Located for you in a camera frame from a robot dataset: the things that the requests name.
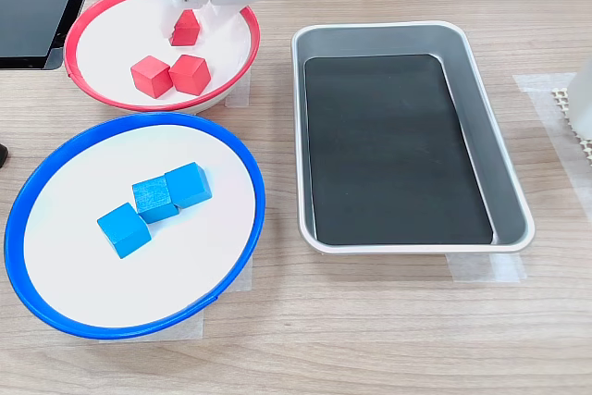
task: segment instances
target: blue rim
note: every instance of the blue rim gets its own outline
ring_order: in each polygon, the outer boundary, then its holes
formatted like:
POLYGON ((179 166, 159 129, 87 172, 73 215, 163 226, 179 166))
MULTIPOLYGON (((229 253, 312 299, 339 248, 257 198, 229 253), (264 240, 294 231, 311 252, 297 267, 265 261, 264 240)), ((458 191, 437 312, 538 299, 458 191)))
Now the blue rim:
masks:
POLYGON ((78 136, 70 139, 61 147, 55 150, 47 157, 25 182, 20 193, 17 196, 10 216, 6 223, 6 233, 4 240, 4 255, 6 271, 15 293, 20 300, 39 317, 42 321, 63 332, 77 335, 79 337, 90 339, 125 339, 139 337, 154 333, 163 328, 171 327, 184 319, 195 315, 205 306, 214 302, 230 283, 237 277, 253 254, 253 250, 261 230, 263 228, 265 217, 265 185, 261 171, 257 163, 249 152, 249 149, 230 131, 220 127, 214 122, 201 117, 184 115, 181 113, 143 113, 129 115, 109 120, 96 127, 88 129, 78 136), (69 319, 56 310, 54 310, 43 298, 31 283, 24 257, 24 235, 25 228, 31 209, 37 199, 37 196, 47 183, 47 181, 61 168, 66 162, 74 156, 80 154, 89 147, 100 141, 111 138, 117 134, 129 130, 135 130, 142 127, 151 127, 153 125, 180 125, 190 127, 208 133, 225 143, 232 149, 246 166, 253 182, 255 193, 255 217, 253 221, 253 230, 247 244, 237 263, 222 281, 202 298, 189 305, 185 309, 159 319, 152 323, 143 324, 134 327, 96 327, 79 323, 69 319))

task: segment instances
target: black mat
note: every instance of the black mat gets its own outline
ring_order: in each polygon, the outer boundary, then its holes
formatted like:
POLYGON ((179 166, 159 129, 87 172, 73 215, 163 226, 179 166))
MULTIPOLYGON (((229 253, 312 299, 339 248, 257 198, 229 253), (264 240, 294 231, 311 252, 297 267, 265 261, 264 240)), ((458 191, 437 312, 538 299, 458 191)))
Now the black mat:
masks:
POLYGON ((314 58, 304 70, 319 241, 491 243, 437 59, 314 58))

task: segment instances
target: silver tray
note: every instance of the silver tray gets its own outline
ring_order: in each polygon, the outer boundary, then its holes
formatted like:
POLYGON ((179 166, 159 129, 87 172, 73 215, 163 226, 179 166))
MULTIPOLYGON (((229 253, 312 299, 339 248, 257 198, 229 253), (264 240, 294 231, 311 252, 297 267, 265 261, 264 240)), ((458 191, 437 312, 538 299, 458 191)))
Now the silver tray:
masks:
POLYGON ((325 25, 292 39, 298 218, 304 239, 322 253, 513 253, 535 224, 493 115, 465 34, 447 22, 325 25), (431 55, 442 65, 481 198, 493 229, 488 244, 329 245, 315 230, 304 64, 314 57, 431 55))

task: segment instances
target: blue cube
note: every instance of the blue cube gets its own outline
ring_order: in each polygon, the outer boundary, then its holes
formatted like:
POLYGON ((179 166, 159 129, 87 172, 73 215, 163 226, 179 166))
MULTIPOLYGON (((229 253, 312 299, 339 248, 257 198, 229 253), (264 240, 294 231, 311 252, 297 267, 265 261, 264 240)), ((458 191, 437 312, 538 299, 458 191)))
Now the blue cube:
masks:
POLYGON ((212 197, 204 170, 194 162, 165 174, 168 192, 173 204, 191 207, 212 197))
POLYGON ((148 226, 130 203, 125 203, 107 213, 97 222, 121 259, 135 252, 151 239, 148 226))
POLYGON ((164 176, 134 184, 132 189, 138 215, 148 224, 179 214, 168 193, 164 176))

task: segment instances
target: wood grain surface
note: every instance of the wood grain surface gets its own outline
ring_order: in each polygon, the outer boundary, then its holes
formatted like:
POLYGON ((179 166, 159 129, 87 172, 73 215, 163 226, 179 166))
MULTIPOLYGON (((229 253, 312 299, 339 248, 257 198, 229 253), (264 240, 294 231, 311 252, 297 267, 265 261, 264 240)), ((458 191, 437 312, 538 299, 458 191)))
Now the wood grain surface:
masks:
MULTIPOLYGON (((262 0, 253 9, 263 41, 251 106, 203 113, 245 141, 265 177, 253 290, 208 307, 202 340, 102 343, 46 326, 0 267, 0 393, 592 393, 592 229, 512 80, 578 70, 592 56, 592 0, 262 0), (319 23, 422 19, 459 25, 473 46, 536 220, 522 284, 452 282, 444 256, 322 256, 299 235, 290 37, 319 23)), ((0 169, 2 230, 46 156, 121 114, 63 68, 0 72, 0 142, 11 152, 0 169)))

